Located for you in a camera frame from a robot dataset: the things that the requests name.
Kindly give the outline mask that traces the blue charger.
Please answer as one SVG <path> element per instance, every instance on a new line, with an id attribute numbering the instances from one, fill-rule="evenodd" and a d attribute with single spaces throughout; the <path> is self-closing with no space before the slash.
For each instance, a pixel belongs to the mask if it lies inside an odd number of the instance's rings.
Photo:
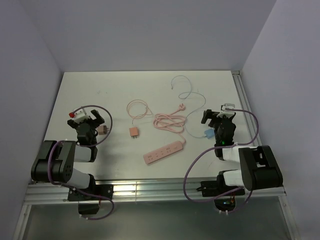
<path id="1" fill-rule="evenodd" d="M 204 136 L 207 138 L 207 139 L 211 139 L 215 136 L 215 132 L 212 128 L 210 129 L 207 129 L 204 131 Z"/>

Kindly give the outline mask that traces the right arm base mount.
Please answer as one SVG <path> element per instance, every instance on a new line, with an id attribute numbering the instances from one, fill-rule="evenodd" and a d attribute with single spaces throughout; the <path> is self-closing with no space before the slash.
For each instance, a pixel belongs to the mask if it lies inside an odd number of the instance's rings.
<path id="1" fill-rule="evenodd" d="M 200 187 L 196 189 L 197 192 L 201 192 L 202 197 L 216 197 L 227 191 L 236 189 L 237 186 L 227 186 L 223 180 L 210 180 L 201 181 Z M 226 195 L 229 198 L 218 198 L 214 200 L 215 207 L 221 211 L 232 211 L 236 207 L 236 196 L 244 196 L 245 190 L 242 188 L 240 190 L 228 193 Z"/>

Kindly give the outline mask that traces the brown pink plug adapter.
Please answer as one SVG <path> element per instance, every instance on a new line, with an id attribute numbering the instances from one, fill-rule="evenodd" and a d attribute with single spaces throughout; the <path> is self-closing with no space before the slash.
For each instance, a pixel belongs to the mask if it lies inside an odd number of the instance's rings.
<path id="1" fill-rule="evenodd" d="M 100 125 L 96 130 L 98 135 L 106 135 L 109 131 L 109 128 L 106 125 Z"/>

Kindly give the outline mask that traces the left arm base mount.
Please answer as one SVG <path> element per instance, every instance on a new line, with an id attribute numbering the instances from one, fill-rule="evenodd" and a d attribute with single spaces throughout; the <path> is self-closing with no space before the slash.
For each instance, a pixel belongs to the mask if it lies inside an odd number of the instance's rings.
<path id="1" fill-rule="evenodd" d="M 101 220 L 110 216 L 114 211 L 113 193 L 114 186 L 112 184 L 98 184 L 86 189 L 70 189 L 67 201 L 78 202 L 78 213 L 82 217 L 86 217 L 89 220 Z M 107 214 L 97 216 L 101 209 L 102 201 L 110 202 L 111 209 Z"/>

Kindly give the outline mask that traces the pink power strip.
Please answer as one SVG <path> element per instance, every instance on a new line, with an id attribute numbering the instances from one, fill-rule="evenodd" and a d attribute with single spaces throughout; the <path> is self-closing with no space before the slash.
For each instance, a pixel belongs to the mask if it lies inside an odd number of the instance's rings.
<path id="1" fill-rule="evenodd" d="M 144 162 L 149 165 L 183 150 L 183 143 L 175 141 L 143 155 Z"/>

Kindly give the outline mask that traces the front aluminium rail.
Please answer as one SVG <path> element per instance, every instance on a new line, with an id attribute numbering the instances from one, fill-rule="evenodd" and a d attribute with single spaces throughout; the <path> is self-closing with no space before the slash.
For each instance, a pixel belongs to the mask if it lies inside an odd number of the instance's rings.
<path id="1" fill-rule="evenodd" d="M 191 177 L 186 182 L 186 192 L 194 200 L 202 198 L 202 194 L 196 191 L 201 181 L 213 181 L 215 177 Z M 163 178 L 145 180 L 109 180 L 96 181 L 97 185 L 113 185 L 112 200 L 114 203 L 126 202 L 159 202 L 187 200 L 183 193 L 183 178 Z M 76 204 L 68 201 L 68 188 L 52 185 L 50 183 L 29 184 L 23 200 L 24 205 L 58 205 Z M 252 198 L 282 197 L 286 196 L 284 187 L 254 190 Z"/>

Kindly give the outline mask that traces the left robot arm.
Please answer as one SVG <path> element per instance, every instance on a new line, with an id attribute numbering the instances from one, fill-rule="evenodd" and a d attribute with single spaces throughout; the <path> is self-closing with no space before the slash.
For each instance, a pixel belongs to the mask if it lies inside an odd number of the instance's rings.
<path id="1" fill-rule="evenodd" d="M 36 182 L 52 183 L 79 190 L 86 200 L 101 193 L 93 175 L 74 168 L 74 163 L 93 163 L 96 160 L 98 127 L 105 123 L 95 109 L 90 111 L 94 119 L 84 109 L 71 113 L 67 124 L 76 130 L 77 140 L 45 140 L 31 167 L 31 179 Z"/>

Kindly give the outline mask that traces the aluminium rail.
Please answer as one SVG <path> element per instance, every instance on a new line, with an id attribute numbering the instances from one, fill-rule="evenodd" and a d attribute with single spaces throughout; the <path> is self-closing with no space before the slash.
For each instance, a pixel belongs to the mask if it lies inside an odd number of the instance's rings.
<path id="1" fill-rule="evenodd" d="M 241 108 L 243 110 L 252 112 L 246 92 L 245 92 L 245 88 L 241 79 L 240 71 L 231 71 L 231 74 L 232 74 L 235 88 L 239 97 Z M 244 119 L 245 119 L 245 123 L 248 129 L 249 135 L 251 138 L 253 138 L 257 130 L 255 119 L 249 113 L 244 113 Z"/>
<path id="2" fill-rule="evenodd" d="M 186 182 L 186 192 L 194 200 L 202 198 L 202 194 L 196 191 L 201 181 L 213 181 L 215 177 L 191 177 Z M 112 200 L 114 203 L 126 202 L 159 202 L 187 200 L 183 193 L 183 178 L 163 178 L 145 180 L 109 180 L 96 181 L 97 185 L 113 185 Z M 23 200 L 24 205 L 58 205 L 76 204 L 68 201 L 68 188 L 52 185 L 50 183 L 29 184 Z M 252 198 L 282 197 L 286 196 L 284 187 L 254 190 Z"/>

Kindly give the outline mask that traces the right side aluminium rail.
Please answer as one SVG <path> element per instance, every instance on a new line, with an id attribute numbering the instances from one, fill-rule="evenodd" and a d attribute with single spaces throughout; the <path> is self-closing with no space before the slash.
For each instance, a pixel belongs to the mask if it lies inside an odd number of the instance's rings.
<path id="1" fill-rule="evenodd" d="M 240 71 L 231 71 L 231 74 L 232 74 L 235 88 L 239 97 L 241 108 L 243 110 L 252 112 L 246 92 L 245 92 L 245 88 L 241 79 Z M 255 119 L 249 113 L 244 113 L 244 119 L 245 119 L 245 123 L 248 129 L 249 135 L 251 138 L 253 138 L 257 130 Z"/>

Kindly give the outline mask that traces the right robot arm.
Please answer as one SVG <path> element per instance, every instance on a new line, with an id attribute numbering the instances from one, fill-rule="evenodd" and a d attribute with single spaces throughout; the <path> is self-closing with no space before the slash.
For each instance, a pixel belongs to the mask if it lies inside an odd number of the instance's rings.
<path id="1" fill-rule="evenodd" d="M 236 196 L 245 194 L 245 190 L 263 190 L 278 188 L 283 185 L 283 175 L 268 145 L 248 146 L 238 145 L 233 137 L 236 125 L 233 118 L 236 112 L 207 109 L 201 120 L 213 129 L 215 137 L 214 153 L 221 161 L 238 163 L 240 169 L 220 171 L 215 180 L 202 181 L 197 189 L 203 197 L 227 195 L 232 190 Z"/>

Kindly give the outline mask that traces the orange pink charger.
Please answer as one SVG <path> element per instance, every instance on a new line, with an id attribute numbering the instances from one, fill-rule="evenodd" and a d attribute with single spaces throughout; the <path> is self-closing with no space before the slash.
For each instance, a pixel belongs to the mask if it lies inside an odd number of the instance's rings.
<path id="1" fill-rule="evenodd" d="M 138 127 L 129 128 L 129 134 L 132 138 L 137 138 L 140 135 Z"/>

